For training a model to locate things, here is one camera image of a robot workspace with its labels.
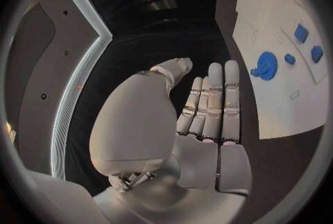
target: dark floor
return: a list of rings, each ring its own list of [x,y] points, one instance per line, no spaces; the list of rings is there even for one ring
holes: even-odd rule
[[[267,213],[302,175],[321,129],[288,138],[259,140],[253,89],[231,36],[237,16],[236,0],[92,1],[114,40],[94,68],[74,111],[66,150],[67,180],[83,185],[92,195],[108,186],[107,179],[91,164],[89,137],[105,99],[124,79],[170,58],[190,57],[193,71],[171,94],[179,114],[194,77],[205,76],[211,62],[224,64],[229,51],[230,57],[240,64],[241,140],[254,177],[253,192],[236,223],[252,223]]]

